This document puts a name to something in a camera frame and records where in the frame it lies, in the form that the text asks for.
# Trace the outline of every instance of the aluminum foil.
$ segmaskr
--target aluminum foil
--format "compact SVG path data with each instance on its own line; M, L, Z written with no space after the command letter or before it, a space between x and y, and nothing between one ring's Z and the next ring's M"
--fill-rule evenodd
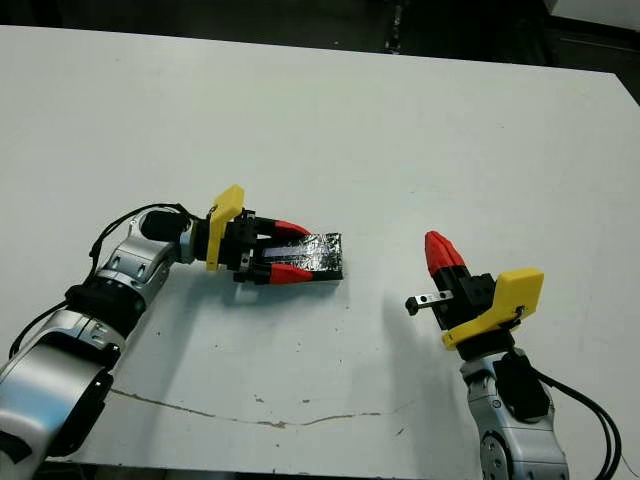
M333 272L335 278L342 278L342 234L313 234L272 245L262 251L262 260L286 263L310 272Z

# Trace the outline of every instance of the wire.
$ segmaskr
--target wire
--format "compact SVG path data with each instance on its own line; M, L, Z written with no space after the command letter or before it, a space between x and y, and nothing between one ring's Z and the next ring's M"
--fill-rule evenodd
M620 437L620 432L618 427L614 423L613 419L609 416L604 408L598 405L596 402L591 400L586 395L578 392L577 390L555 380L544 373L539 372L533 367L529 367L536 374L538 379L550 387L554 387L560 390L565 395L577 400L582 403L585 407L591 410L598 420L602 424L602 429L605 432L605 441L607 444L607 451L605 455L605 463L603 464L600 473L596 477L596 480L610 480L613 478L613 474L618 469L618 465L620 464L620 457L622 456L622 438ZM609 437L609 432L607 427L611 429L611 433L613 434L614 446L613 446L613 456L610 458L609 455L611 453L611 439Z
M98 261L100 260L100 252L102 251L102 242L104 242L105 238L111 235L115 231L115 229L118 228L120 225L122 225L122 223L124 223L127 219L133 217L134 215L137 215L140 212L148 210L150 208L172 208L176 210L178 213L180 213L181 215L184 215L191 220L200 220L198 217L191 214L186 208L184 208L179 203L152 203L150 205L145 205L144 207L139 207L139 208L136 208L135 210L131 210L129 213L115 219L113 222L107 225L102 231L102 233L100 233L96 241L93 242L93 245L91 246L91 250L89 251L89 257L91 257L91 269L89 270L87 277L84 279L84 282L83 282L84 285L87 285L96 275L96 271L98 270ZM20 344L22 343L22 340L24 339L25 335L29 332L29 330L35 327L38 324L38 322L42 321L52 313L57 312L61 308L66 307L67 305L68 305L67 300L63 300L62 302L54 305L53 307L49 308L45 312L42 312L36 318L31 320L31 322L29 322L22 329L22 331L18 334L16 339L11 344L11 347L9 348L9 359L11 359L16 353L18 353L18 351L20 350Z
M11 359L11 357L13 357L16 353L18 353L18 350L20 350L20 343L22 343L22 339L29 332L29 330L31 330L38 322L40 322L45 317L48 317L53 312L57 312L58 310L66 306L67 306L67 301L63 300L62 302L54 305L49 310L42 312L36 318L31 320L31 322L29 322L29 324L22 329L20 334L16 337L16 339L11 344L11 347L9 348L9 358Z
M82 465L80 465L79 463L76 463L76 467L78 468L78 475L80 476L80 480L87 480L87 476L84 474Z

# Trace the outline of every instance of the yellow gripper mount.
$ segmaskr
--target yellow gripper mount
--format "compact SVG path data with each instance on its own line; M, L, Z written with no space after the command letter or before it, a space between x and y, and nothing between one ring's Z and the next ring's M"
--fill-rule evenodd
M224 238L227 223L242 213L244 190L232 185L213 202L209 218L209 243L207 245L207 270L218 270L220 242Z
M496 280L491 308L442 335L447 350L482 333L518 326L536 311L543 281L544 274L535 268L501 273Z

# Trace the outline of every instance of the dark floor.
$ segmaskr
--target dark floor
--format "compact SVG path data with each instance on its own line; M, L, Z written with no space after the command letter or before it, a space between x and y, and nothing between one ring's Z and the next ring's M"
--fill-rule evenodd
M0 0L0 23L606 71L640 102L638 33L542 0Z

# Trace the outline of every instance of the white table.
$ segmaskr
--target white table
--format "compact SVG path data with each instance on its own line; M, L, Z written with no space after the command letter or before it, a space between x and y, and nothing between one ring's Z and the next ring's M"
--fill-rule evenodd
M175 267L74 460L479 478L461 361L403 308L434 288L438 229L475 273L546 273L517 341L610 411L638 466L640 110L613 75L13 27L0 66L2 352L136 206L204 214L237 182L260 215L344 234L337 286ZM554 400L591 478L599 426Z

